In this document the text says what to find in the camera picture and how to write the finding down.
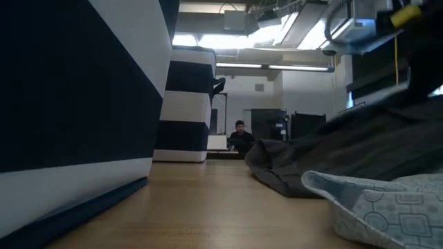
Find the dark grey garment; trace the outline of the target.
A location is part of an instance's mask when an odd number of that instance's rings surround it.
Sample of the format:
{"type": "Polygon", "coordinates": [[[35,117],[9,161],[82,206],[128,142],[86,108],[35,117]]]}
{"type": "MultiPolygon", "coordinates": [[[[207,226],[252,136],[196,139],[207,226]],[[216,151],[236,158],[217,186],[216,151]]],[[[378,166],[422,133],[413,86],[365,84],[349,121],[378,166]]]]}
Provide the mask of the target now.
{"type": "Polygon", "coordinates": [[[277,193],[308,199],[317,197],[301,182],[309,170],[391,181],[443,169],[443,95],[393,93],[301,138],[258,140],[245,162],[277,193]]]}

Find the person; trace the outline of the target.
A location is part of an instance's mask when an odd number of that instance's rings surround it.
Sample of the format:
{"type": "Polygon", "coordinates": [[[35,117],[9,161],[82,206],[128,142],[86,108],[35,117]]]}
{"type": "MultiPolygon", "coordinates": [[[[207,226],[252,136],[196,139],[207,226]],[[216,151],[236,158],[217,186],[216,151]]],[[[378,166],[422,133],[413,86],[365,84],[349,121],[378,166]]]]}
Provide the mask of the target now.
{"type": "Polygon", "coordinates": [[[241,154],[246,154],[255,143],[253,135],[244,129],[244,121],[235,122],[235,131],[229,136],[228,146],[241,154]]]}

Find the pale patterned cloth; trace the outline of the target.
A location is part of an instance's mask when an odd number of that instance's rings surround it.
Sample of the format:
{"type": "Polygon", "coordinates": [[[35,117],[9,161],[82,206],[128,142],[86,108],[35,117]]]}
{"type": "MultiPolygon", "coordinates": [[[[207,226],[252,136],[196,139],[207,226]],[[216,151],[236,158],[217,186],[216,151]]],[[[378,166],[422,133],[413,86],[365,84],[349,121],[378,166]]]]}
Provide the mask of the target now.
{"type": "Polygon", "coordinates": [[[315,171],[303,186],[331,203],[335,232],[383,249],[443,249],[443,174],[393,181],[315,171]]]}

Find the black metal stand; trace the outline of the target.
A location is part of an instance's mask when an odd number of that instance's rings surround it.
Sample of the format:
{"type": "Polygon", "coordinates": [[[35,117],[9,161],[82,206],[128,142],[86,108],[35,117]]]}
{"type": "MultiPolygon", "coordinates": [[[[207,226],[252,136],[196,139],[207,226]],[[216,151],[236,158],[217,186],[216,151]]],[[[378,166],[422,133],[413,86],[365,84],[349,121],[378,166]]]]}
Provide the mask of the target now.
{"type": "Polygon", "coordinates": [[[226,134],[227,93],[218,93],[213,96],[210,117],[210,135],[226,134]]]}

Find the silver ceiling duct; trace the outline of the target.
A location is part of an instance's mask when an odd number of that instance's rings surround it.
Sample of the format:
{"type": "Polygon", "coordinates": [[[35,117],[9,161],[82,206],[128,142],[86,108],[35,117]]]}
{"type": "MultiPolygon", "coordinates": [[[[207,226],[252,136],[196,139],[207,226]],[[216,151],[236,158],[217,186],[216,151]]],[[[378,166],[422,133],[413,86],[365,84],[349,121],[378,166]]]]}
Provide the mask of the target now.
{"type": "Polygon", "coordinates": [[[407,3],[410,0],[302,0],[296,48],[327,56],[368,53],[393,38],[376,33],[377,15],[407,3]]]}

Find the white box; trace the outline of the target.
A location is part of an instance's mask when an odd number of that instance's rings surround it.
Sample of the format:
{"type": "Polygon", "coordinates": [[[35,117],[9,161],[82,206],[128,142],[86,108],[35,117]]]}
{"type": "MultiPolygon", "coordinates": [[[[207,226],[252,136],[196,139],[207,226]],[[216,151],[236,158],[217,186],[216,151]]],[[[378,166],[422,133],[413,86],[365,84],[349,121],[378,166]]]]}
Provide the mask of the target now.
{"type": "Polygon", "coordinates": [[[226,135],[209,135],[207,150],[208,151],[227,150],[228,149],[227,139],[228,138],[226,135]]]}

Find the grey ceiling box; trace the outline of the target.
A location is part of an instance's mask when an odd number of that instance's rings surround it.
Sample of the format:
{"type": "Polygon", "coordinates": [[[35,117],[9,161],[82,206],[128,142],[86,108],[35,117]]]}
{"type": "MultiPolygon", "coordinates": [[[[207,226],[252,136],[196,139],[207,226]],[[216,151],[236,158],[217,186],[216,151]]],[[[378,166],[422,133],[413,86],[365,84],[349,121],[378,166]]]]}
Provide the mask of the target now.
{"type": "Polygon", "coordinates": [[[244,33],[246,31],[247,15],[244,11],[224,11],[224,32],[244,33]]]}

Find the navy white striped fabric bin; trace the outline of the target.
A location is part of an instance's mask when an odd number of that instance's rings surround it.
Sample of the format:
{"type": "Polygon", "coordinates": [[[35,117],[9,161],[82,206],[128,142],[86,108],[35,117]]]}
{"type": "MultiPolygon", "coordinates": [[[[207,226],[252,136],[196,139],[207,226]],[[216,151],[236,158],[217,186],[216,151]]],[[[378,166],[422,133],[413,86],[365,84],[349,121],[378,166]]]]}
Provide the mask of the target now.
{"type": "Polygon", "coordinates": [[[0,0],[0,249],[147,184],[180,0],[0,0]]]}
{"type": "Polygon", "coordinates": [[[206,160],[212,99],[224,90],[210,48],[174,46],[165,85],[154,162],[206,160]]]}

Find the yellow tape band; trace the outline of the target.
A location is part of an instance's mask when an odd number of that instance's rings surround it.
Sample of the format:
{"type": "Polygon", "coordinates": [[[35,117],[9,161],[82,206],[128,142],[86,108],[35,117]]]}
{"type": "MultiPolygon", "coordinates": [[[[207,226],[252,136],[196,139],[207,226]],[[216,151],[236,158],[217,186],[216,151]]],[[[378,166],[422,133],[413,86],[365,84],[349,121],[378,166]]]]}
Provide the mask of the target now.
{"type": "Polygon", "coordinates": [[[395,28],[403,26],[412,19],[421,17],[422,10],[419,6],[407,5],[390,16],[390,21],[395,28]]]}

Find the black cabinet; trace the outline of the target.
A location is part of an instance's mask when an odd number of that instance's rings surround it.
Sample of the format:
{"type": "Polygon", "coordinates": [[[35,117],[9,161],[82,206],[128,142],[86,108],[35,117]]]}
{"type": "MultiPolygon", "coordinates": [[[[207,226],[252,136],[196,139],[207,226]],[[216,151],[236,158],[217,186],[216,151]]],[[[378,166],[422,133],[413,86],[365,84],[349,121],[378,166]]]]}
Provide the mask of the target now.
{"type": "Polygon", "coordinates": [[[326,122],[326,115],[297,113],[291,115],[290,139],[306,136],[326,122]]]}
{"type": "Polygon", "coordinates": [[[256,140],[280,140],[286,136],[285,109],[252,109],[251,131],[256,140]]]}

